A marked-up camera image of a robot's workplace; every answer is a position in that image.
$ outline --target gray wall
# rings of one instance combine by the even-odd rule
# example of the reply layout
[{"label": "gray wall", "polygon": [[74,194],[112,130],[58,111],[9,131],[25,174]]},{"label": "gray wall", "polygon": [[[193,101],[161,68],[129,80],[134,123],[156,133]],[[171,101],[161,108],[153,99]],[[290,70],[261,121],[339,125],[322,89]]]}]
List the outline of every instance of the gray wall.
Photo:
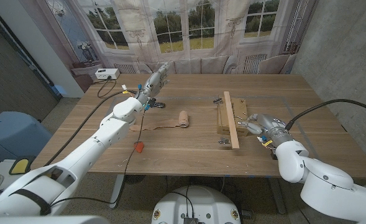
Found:
[{"label": "gray wall", "polygon": [[83,91],[19,1],[0,0],[0,16],[64,97]]},{"label": "gray wall", "polygon": [[[302,74],[322,100],[366,104],[366,1],[319,1],[292,73]],[[366,152],[366,109],[329,107]]]}]

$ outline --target screw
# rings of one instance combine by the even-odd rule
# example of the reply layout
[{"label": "screw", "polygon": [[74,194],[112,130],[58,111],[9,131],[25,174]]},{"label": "screw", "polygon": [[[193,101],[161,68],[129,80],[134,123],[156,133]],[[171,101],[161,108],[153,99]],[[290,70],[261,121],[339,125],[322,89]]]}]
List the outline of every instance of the screw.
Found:
[{"label": "screw", "polygon": [[160,217],[160,210],[158,209],[153,212],[153,218],[157,220],[159,217]]},{"label": "screw", "polygon": [[234,219],[237,219],[239,217],[239,214],[237,212],[237,210],[231,210],[231,216],[234,218]]}]

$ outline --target white device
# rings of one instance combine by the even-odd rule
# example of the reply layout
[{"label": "white device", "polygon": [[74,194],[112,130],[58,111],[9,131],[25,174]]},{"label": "white device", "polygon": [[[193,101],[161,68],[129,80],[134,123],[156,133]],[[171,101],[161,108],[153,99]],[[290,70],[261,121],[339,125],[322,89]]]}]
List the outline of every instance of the white device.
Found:
[{"label": "white device", "polygon": [[108,77],[110,77],[109,79],[117,79],[119,77],[119,74],[121,74],[119,72],[119,69],[117,68],[100,68],[97,70],[97,72],[95,73],[97,79],[108,79]]},{"label": "white device", "polygon": [[217,190],[193,185],[189,186],[188,191],[187,187],[180,187],[174,192],[186,195],[193,206],[191,207],[184,196],[171,192],[155,206],[151,218],[152,224],[198,222],[240,224],[237,207]]}]

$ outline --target wooden block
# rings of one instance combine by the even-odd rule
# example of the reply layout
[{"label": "wooden block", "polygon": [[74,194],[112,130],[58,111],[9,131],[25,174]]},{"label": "wooden block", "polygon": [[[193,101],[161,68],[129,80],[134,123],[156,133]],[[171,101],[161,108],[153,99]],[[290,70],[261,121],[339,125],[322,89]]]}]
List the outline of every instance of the wooden block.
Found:
[{"label": "wooden block", "polygon": [[230,127],[231,145],[233,149],[239,149],[237,128],[235,126],[234,113],[232,112],[230,92],[224,92],[224,99],[226,101],[228,125]]}]

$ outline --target window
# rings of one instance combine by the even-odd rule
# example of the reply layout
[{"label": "window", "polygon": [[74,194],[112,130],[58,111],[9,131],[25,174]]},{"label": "window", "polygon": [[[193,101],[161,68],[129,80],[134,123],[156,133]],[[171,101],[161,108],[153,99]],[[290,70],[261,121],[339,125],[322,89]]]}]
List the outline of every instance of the window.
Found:
[{"label": "window", "polygon": [[214,6],[208,0],[189,4],[188,29],[190,49],[212,49],[214,46]]},{"label": "window", "polygon": [[46,2],[65,37],[70,41],[70,45],[78,60],[80,62],[98,60],[96,53],[83,34],[65,0],[47,0]]},{"label": "window", "polygon": [[78,0],[78,2],[107,48],[129,49],[110,0]]},{"label": "window", "polygon": [[149,0],[150,11],[161,53],[183,51],[179,0]]},{"label": "window", "polygon": [[254,0],[246,15],[244,38],[270,35],[279,3],[279,0]]}]

